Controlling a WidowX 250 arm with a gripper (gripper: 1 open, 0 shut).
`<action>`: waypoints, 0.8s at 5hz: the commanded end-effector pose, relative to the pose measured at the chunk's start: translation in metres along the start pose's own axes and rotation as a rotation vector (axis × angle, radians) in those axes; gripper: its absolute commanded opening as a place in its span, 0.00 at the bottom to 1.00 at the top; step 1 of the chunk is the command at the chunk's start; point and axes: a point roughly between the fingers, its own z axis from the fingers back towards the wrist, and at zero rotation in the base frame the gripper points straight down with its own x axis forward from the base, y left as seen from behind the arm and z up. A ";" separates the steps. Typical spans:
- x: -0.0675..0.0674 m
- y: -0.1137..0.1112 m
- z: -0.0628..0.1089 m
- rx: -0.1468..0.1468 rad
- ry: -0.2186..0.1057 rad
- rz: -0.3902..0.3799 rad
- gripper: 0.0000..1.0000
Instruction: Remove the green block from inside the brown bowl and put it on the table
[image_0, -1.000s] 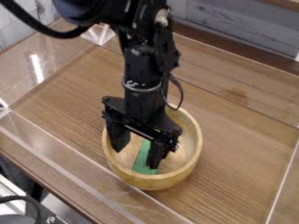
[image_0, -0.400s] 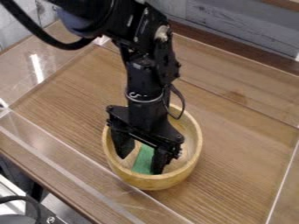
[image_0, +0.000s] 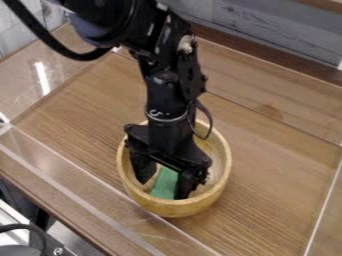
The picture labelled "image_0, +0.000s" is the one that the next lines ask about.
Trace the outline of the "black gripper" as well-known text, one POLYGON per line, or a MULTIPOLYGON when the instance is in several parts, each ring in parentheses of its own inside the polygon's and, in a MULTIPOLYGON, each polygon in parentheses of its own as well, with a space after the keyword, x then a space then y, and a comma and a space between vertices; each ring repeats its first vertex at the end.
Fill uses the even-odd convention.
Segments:
POLYGON ((127 139, 135 177, 145 184, 161 164, 179 174, 176 198, 187 199, 197 185, 204 184, 212 160, 195 143, 193 137, 207 139, 195 131, 195 113, 175 119, 147 119, 147 124, 127 124, 127 139))

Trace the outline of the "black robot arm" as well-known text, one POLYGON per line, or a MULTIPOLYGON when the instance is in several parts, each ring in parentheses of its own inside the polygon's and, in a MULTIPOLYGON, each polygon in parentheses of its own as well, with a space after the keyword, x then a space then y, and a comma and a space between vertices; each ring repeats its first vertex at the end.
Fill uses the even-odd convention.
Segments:
POLYGON ((135 177, 145 183, 156 166, 167 166, 177 173, 173 198, 185 199, 205 183, 212 165, 193 141, 207 77, 191 24, 157 0, 60 0, 60 5, 89 43, 120 44, 137 61, 147 87, 147 123, 124 127, 135 177))

